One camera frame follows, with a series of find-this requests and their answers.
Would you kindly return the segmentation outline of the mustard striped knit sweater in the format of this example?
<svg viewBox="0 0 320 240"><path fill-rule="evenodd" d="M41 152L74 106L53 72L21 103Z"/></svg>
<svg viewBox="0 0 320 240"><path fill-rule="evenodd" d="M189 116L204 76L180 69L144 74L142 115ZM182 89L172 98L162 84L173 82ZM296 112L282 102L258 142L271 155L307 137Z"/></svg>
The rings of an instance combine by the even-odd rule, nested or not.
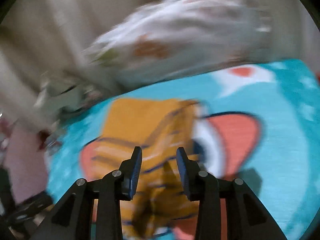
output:
<svg viewBox="0 0 320 240"><path fill-rule="evenodd" d="M81 165L89 180L118 168L136 146L142 149L137 192L120 204L126 237L148 239L170 227L177 239L194 238L199 205L183 194L176 151L183 147L196 160L192 136L198 112L194 100L118 99L100 137L83 148Z"/></svg>

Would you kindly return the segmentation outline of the clear glass jar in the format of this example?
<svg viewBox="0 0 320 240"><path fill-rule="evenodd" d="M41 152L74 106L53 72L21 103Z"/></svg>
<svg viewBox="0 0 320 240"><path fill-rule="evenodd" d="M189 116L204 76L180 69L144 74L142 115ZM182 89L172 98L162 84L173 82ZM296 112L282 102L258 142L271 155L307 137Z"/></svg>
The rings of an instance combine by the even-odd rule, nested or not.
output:
<svg viewBox="0 0 320 240"><path fill-rule="evenodd" d="M54 155L62 146L59 136L48 130L41 130L38 133L40 144L39 151L44 150L48 155Z"/></svg>

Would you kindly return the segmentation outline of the turquoise star cartoon blanket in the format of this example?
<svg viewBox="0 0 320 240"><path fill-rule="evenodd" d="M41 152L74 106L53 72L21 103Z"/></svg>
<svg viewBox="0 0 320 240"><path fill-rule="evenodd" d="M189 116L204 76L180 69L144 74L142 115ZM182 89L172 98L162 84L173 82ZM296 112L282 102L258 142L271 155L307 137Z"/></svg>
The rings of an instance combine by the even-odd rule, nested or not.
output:
<svg viewBox="0 0 320 240"><path fill-rule="evenodd" d="M206 166L240 176L288 239L307 236L319 209L319 85L299 60L243 65L157 83L129 98L196 99L209 116Z"/></svg>

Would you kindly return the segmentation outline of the cream crane embroidered cushion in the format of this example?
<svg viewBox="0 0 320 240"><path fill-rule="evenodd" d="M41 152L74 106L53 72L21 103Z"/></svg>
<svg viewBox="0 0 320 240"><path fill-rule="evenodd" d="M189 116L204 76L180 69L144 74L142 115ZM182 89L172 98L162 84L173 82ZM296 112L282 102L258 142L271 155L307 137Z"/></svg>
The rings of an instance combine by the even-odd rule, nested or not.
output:
<svg viewBox="0 0 320 240"><path fill-rule="evenodd" d="M40 92L34 108L46 117L56 118L62 114L79 113L102 98L101 91L82 79L45 72L41 75Z"/></svg>

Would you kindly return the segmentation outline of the beige curtain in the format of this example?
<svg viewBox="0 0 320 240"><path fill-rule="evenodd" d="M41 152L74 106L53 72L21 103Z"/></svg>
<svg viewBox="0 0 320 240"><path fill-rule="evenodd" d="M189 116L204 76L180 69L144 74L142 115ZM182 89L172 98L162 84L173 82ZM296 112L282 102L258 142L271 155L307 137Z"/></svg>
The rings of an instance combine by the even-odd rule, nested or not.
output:
<svg viewBox="0 0 320 240"><path fill-rule="evenodd" d="M34 109L43 73L74 75L105 96L117 94L112 76L91 67L82 52L136 7L154 1L15 1L1 23L1 108L33 129L49 127Z"/></svg>

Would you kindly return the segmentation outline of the white floral pillow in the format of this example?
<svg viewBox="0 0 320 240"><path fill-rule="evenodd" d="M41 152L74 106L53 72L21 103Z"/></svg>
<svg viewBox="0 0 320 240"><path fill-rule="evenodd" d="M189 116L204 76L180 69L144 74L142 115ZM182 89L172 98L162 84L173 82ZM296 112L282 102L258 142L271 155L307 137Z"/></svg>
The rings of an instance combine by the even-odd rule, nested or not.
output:
<svg viewBox="0 0 320 240"><path fill-rule="evenodd" d="M266 0L161 0L137 8L85 55L135 89L263 61L271 34Z"/></svg>

